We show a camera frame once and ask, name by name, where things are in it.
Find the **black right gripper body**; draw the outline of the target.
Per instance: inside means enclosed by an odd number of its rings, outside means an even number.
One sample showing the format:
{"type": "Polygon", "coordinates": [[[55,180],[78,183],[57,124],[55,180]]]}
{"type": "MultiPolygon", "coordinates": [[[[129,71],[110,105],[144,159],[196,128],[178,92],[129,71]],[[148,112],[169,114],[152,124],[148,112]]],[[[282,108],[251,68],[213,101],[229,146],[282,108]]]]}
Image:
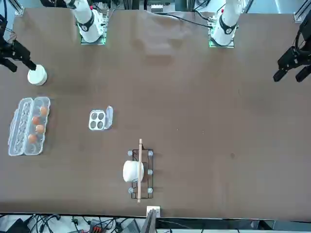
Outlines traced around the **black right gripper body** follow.
{"type": "Polygon", "coordinates": [[[4,38],[4,34],[7,31],[7,18],[3,15],[0,16],[0,58],[12,58],[15,55],[15,34],[11,33],[13,36],[9,40],[4,38]]]}

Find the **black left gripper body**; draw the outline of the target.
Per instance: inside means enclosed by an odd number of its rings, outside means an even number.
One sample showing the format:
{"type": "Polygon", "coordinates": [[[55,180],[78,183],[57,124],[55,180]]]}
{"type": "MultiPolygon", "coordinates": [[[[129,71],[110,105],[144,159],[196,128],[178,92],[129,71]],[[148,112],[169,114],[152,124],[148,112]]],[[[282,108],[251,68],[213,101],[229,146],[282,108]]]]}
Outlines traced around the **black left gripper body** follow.
{"type": "Polygon", "coordinates": [[[311,17],[305,17],[299,26],[297,35],[294,40],[294,51],[298,55],[309,57],[311,55],[311,17]],[[300,36],[304,39],[304,46],[300,47],[298,42],[300,36]]]}

